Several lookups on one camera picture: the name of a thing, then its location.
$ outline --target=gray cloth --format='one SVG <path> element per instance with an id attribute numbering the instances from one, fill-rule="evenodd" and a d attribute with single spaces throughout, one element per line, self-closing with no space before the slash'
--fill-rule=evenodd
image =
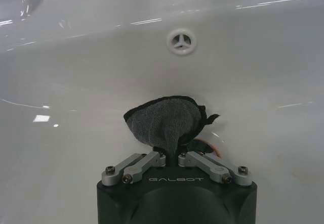
<path id="1" fill-rule="evenodd" d="M 166 99 L 134 112 L 126 123 L 140 142 L 165 149 L 174 157 L 179 138 L 196 130 L 200 120 L 197 105 L 183 99 Z"/>

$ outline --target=white ceramic surface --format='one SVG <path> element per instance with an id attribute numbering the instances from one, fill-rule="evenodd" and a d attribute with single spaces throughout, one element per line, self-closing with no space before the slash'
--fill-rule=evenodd
<path id="1" fill-rule="evenodd" d="M 6 1 L 1 224 L 96 223 L 103 168 L 150 150 L 123 114 L 165 95 L 222 115 L 202 134 L 253 172 L 257 223 L 322 222 L 324 0 Z"/>

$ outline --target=logo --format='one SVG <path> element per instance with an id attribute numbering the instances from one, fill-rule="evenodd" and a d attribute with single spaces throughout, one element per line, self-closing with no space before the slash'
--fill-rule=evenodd
<path id="1" fill-rule="evenodd" d="M 202 182 L 203 177 L 176 177 L 176 178 L 165 178 L 165 177 L 150 177 L 150 182 Z"/>

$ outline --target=stain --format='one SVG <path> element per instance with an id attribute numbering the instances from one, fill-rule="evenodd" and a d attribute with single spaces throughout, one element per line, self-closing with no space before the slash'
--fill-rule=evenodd
<path id="1" fill-rule="evenodd" d="M 324 170 L 313 170 L 306 167 L 292 169 L 291 175 L 302 184 L 324 182 Z"/>

